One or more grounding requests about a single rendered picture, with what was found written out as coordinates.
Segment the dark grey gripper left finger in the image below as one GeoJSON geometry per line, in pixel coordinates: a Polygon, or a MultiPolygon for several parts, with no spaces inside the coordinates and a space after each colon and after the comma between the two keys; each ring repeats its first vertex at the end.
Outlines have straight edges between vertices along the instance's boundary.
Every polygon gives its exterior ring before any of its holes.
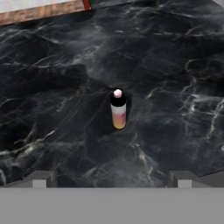
{"type": "Polygon", "coordinates": [[[4,185],[4,187],[14,188],[51,188],[56,186],[57,181],[54,171],[34,171],[23,180],[4,185]]]}

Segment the small black pink-capped bottle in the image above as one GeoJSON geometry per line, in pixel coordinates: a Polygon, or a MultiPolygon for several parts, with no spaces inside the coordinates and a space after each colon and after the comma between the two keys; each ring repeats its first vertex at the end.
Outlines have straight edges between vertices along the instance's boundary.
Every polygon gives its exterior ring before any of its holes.
{"type": "Polygon", "coordinates": [[[126,125],[127,100],[121,89],[116,89],[110,98],[112,123],[114,127],[121,130],[126,125]]]}

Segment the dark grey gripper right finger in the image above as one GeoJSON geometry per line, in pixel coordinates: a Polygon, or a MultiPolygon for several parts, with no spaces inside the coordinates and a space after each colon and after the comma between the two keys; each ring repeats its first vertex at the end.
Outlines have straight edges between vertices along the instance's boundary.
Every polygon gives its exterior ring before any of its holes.
{"type": "Polygon", "coordinates": [[[168,186],[173,188],[224,188],[224,171],[198,177],[190,171],[171,171],[168,186]]]}

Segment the wooden stool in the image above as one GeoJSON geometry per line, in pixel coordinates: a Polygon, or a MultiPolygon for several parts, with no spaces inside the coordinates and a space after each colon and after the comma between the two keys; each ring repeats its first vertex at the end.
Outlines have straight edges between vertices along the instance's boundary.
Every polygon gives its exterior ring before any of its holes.
{"type": "Polygon", "coordinates": [[[0,26],[90,10],[90,0],[0,0],[0,26]]]}

